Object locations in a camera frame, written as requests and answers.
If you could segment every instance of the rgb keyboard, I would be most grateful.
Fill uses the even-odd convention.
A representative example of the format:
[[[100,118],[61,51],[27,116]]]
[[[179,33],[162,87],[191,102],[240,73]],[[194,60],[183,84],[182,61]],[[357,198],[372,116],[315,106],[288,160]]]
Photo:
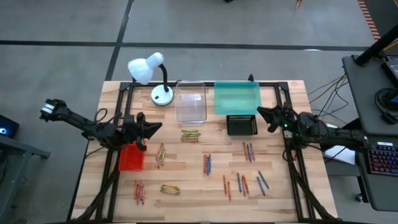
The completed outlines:
[[[398,176],[398,147],[372,145],[368,156],[371,174]]]

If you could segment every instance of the wooden tabletop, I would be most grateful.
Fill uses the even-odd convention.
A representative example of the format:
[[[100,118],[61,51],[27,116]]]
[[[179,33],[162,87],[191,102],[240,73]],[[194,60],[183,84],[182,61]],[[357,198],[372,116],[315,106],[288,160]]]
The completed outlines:
[[[310,111],[303,81],[287,81],[293,108],[296,112]],[[98,109],[107,108],[105,120],[114,114],[120,82],[105,82]],[[144,112],[148,122],[163,122],[163,126],[148,141],[144,170],[121,172],[116,199],[114,222],[293,222],[297,221],[292,187],[287,163],[282,158],[284,142],[278,129],[267,132],[267,124],[256,116],[258,135],[231,137],[226,133],[226,116],[214,109],[214,89],[206,88],[207,120],[197,127],[201,132],[198,143],[181,143],[181,130],[175,120],[175,101],[166,107],[153,104],[152,88],[135,88],[130,113]],[[276,105],[273,88],[261,87],[263,107]],[[256,161],[246,161],[242,142],[252,143]],[[160,169],[155,154],[161,143],[166,148],[165,164]],[[99,148],[91,142],[88,152]],[[209,177],[203,175],[203,155],[211,154]],[[321,204],[337,217],[325,164],[320,151],[307,148],[303,151],[310,188]],[[92,154],[85,161],[76,196],[72,218],[83,213],[98,193],[103,175],[106,150]],[[261,170],[270,189],[261,194],[256,177]],[[245,175],[250,195],[239,193],[236,173]],[[232,201],[224,194],[223,175],[231,182]],[[145,205],[136,205],[134,181],[145,185]],[[162,184],[180,187],[181,194],[160,192]],[[303,193],[300,194],[303,210],[307,214]],[[105,201],[105,211],[109,195]]]

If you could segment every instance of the red container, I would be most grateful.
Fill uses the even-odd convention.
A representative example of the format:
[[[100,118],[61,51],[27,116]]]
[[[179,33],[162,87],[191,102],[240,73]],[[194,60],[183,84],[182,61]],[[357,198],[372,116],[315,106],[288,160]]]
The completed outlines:
[[[144,168],[145,153],[136,143],[126,145],[120,155],[119,171],[140,171]]]

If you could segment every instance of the gray floor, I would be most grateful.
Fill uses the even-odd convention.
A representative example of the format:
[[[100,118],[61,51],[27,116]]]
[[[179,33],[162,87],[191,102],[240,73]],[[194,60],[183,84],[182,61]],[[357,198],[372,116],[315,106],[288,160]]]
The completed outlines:
[[[116,41],[127,0],[0,0],[0,40]],[[366,46],[373,42],[357,0],[135,0],[124,42]],[[165,55],[169,79],[305,80],[307,91],[342,76],[349,51],[172,49],[122,47],[112,80],[130,80],[127,62],[152,52]],[[113,47],[0,45],[0,114],[21,124],[18,139],[51,151],[34,159],[16,201],[12,220],[61,222],[67,217],[87,142],[65,123],[45,123],[39,111],[60,98],[92,118]],[[155,80],[160,80],[156,71]],[[314,99],[320,92],[310,95]],[[335,115],[356,117],[349,86],[340,95],[349,106]],[[321,109],[328,95],[312,104]],[[329,111],[342,106],[335,99]],[[327,120],[341,123],[335,118]],[[353,201],[356,179],[330,177],[340,218],[395,223],[398,214],[376,212]]]
[[[367,46],[357,1],[137,0],[125,42]]]

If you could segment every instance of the clear plastic container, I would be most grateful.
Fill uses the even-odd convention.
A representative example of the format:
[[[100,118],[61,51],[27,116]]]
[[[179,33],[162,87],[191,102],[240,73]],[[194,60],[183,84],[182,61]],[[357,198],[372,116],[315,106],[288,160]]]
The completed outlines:
[[[175,88],[175,119],[182,126],[203,126],[206,119],[206,89],[203,82],[181,81]]]

